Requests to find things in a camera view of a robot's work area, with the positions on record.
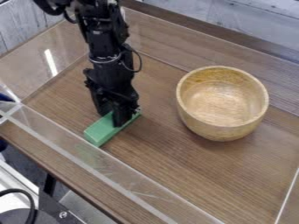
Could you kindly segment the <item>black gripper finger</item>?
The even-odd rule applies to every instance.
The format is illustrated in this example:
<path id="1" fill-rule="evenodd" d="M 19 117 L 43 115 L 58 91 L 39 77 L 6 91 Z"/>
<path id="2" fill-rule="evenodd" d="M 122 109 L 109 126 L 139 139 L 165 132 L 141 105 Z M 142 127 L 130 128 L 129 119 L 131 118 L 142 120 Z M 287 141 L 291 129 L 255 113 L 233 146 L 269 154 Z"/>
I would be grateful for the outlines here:
<path id="1" fill-rule="evenodd" d="M 95 90 L 91 90 L 90 92 L 97 111 L 101 116 L 105 116 L 113 110 L 109 98 L 105 94 L 99 94 Z"/>
<path id="2" fill-rule="evenodd" d="M 113 105 L 113 120 L 117 127 L 122 127 L 131 119 L 135 111 L 126 104 L 115 103 Z"/>

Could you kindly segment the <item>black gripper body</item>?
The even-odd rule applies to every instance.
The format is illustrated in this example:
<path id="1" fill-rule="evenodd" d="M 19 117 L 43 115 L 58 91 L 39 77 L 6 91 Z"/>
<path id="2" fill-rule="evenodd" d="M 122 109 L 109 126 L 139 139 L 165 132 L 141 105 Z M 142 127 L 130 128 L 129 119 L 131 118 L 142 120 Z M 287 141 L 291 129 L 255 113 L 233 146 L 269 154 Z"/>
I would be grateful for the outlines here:
<path id="1" fill-rule="evenodd" d="M 126 104 L 137 112 L 139 95 L 133 85 L 135 78 L 135 63 L 133 56 L 121 57 L 89 57 L 93 68 L 86 68 L 86 86 L 105 94 L 110 105 Z"/>

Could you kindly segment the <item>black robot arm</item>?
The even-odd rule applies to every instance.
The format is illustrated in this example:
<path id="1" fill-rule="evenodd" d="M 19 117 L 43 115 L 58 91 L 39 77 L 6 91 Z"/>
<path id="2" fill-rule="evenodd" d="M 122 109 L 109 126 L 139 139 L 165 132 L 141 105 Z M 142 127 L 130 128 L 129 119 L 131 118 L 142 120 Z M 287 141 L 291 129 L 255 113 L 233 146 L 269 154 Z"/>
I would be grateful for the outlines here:
<path id="1" fill-rule="evenodd" d="M 139 53 L 127 43 L 129 24 L 119 0 L 34 0 L 51 16 L 65 16 L 79 26 L 89 44 L 91 68 L 83 70 L 86 86 L 102 116 L 123 126 L 138 111 L 139 94 L 133 86 L 143 66 L 134 64 Z"/>

